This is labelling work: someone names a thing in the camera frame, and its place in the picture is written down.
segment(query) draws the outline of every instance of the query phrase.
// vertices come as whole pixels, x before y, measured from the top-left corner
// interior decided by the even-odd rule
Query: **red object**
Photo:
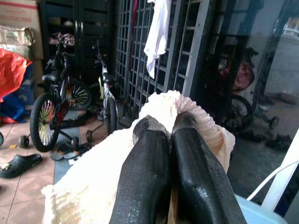
[[[220,71],[220,75],[222,78],[227,79],[229,74],[230,67],[226,67],[223,70]],[[242,90],[245,90],[248,86],[250,86],[255,77],[253,74],[252,67],[249,65],[249,63],[241,63],[237,76],[235,78],[234,86],[233,86],[233,92],[240,92]]]
[[[16,124],[18,123],[16,120],[10,118],[10,117],[0,117],[0,123],[5,124]]]
[[[24,5],[24,4],[12,3],[12,2],[6,2],[6,1],[0,1],[0,5],[37,9],[37,6],[28,6],[28,5]]]
[[[31,63],[21,55],[0,49],[0,102],[3,102],[2,97],[20,87],[26,68]]]
[[[132,16],[132,35],[131,35],[131,41],[130,41],[130,61],[129,61],[130,69],[132,68],[133,41],[134,41],[134,35],[135,35],[134,26],[135,26],[135,22],[136,22],[138,1],[139,0],[134,1],[133,16]]]

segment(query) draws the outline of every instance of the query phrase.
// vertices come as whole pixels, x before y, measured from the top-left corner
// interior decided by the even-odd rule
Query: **bicycle seat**
[[[110,82],[117,83],[118,82],[118,77],[112,76],[108,73],[105,73],[104,76],[105,76],[105,80],[104,80],[105,83],[110,83]]]
[[[54,70],[51,73],[42,76],[43,81],[56,82],[58,79],[59,79],[59,70]]]

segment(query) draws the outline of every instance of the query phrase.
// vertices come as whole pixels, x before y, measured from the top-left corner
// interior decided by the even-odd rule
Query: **white bicycle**
[[[117,129],[117,122],[119,120],[116,100],[110,91],[110,89],[119,82],[118,78],[108,74],[105,58],[103,58],[103,55],[100,53],[99,42],[97,42],[97,46],[94,46],[93,48],[97,50],[96,63],[102,64],[102,80],[99,76],[99,83],[94,86],[100,85],[99,98],[103,100],[103,107],[101,108],[100,116],[102,117],[103,123],[93,130],[87,130],[86,139],[88,142],[93,140],[93,132],[105,124],[107,124],[108,135],[112,134]]]

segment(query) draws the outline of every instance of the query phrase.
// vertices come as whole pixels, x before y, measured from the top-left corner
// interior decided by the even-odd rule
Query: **hanging towel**
[[[148,57],[146,68],[149,75],[155,78],[155,62],[159,55],[165,54],[171,0],[148,0],[154,2],[154,16],[150,26],[149,36],[145,44],[144,53]]]

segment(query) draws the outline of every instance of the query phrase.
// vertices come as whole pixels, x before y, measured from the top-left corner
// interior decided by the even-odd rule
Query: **metal grille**
[[[178,90],[189,96],[208,3],[209,0],[172,1],[166,53],[156,60],[152,79],[146,70],[143,50],[154,4],[139,0],[132,32],[134,0],[119,2],[116,74],[121,78],[121,94],[133,112],[139,112],[154,92]]]

